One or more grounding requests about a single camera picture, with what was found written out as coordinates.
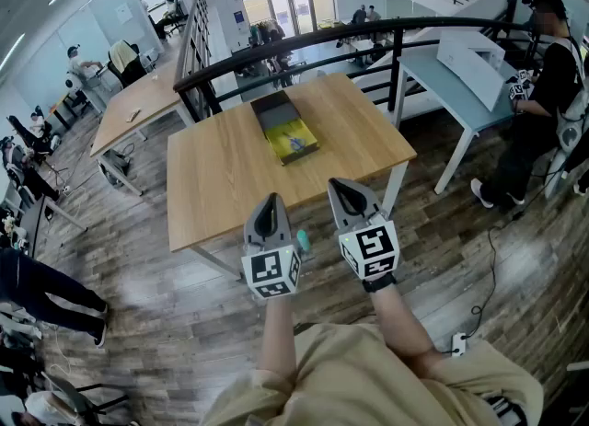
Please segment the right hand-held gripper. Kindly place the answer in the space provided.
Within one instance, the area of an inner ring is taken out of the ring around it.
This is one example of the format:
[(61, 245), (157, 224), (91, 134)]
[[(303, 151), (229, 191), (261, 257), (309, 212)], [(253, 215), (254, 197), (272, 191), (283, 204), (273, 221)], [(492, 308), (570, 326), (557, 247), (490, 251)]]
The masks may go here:
[(350, 179), (330, 178), (328, 196), (337, 228), (356, 224), (339, 235), (341, 254), (356, 276), (366, 280), (394, 271), (399, 259), (397, 232), (394, 223), (378, 213), (382, 207), (374, 191)]

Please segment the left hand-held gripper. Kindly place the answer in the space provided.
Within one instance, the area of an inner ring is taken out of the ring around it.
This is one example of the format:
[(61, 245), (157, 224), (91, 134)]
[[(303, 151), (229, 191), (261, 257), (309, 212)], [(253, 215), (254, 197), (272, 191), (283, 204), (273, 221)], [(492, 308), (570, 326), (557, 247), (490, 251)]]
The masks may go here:
[(244, 224), (244, 238), (241, 262), (248, 288), (260, 299), (294, 294), (301, 258), (278, 193), (269, 194), (255, 207)]

